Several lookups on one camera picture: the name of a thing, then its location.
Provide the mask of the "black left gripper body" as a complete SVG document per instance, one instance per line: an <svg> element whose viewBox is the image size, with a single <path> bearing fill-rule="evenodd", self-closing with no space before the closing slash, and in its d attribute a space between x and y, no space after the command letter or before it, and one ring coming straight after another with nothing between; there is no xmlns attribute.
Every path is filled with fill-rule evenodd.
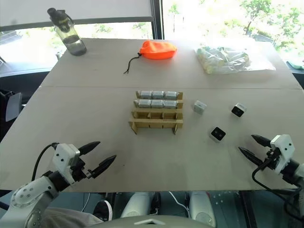
<svg viewBox="0 0 304 228"><path fill-rule="evenodd" d="M71 166L70 169L72 170L72 178L75 182L79 182L82 179L95 178L93 172L85 168L85 164L86 163L80 157L78 157L75 164Z"/></svg>

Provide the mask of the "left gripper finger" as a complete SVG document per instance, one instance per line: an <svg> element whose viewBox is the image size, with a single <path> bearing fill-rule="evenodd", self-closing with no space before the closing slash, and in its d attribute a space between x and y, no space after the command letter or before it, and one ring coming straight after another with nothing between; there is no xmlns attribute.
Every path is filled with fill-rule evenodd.
<svg viewBox="0 0 304 228"><path fill-rule="evenodd" d="M95 147L97 147L100 144L100 141L95 141L95 142L90 142L86 145L81 146L80 148L78 148L80 155L85 155L89 152L91 152Z"/></svg>
<svg viewBox="0 0 304 228"><path fill-rule="evenodd" d="M110 156L108 158L106 158L105 160L103 160L97 168L95 168L94 170L90 170L90 174L92 178L96 178L98 177L100 174L102 174L105 170L107 170L110 165L114 162L114 160L116 159L116 155Z"/></svg>

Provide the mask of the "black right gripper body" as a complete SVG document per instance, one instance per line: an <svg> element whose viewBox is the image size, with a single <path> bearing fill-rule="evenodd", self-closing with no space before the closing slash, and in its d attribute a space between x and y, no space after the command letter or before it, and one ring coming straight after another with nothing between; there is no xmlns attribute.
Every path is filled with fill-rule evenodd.
<svg viewBox="0 0 304 228"><path fill-rule="evenodd" d="M281 155L281 151L279 148L275 147L274 149L270 149L266 153L266 158L264 159L264 161L262 163L261 170L264 170L265 168L274 170L276 167L276 164L278 163L280 155Z"/></svg>

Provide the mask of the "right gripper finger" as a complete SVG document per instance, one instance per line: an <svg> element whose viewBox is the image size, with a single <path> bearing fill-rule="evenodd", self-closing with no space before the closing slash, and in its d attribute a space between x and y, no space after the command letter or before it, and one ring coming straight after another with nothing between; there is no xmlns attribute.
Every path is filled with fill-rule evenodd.
<svg viewBox="0 0 304 228"><path fill-rule="evenodd" d="M268 138L265 138L261 135L252 134L251 137L260 145L263 147L271 147L271 140Z"/></svg>
<svg viewBox="0 0 304 228"><path fill-rule="evenodd" d="M264 162L257 158L251 151L249 151L246 148L243 147L239 147L240 152L249 160L251 161L253 164L255 164L256 166L260 166L262 165Z"/></svg>

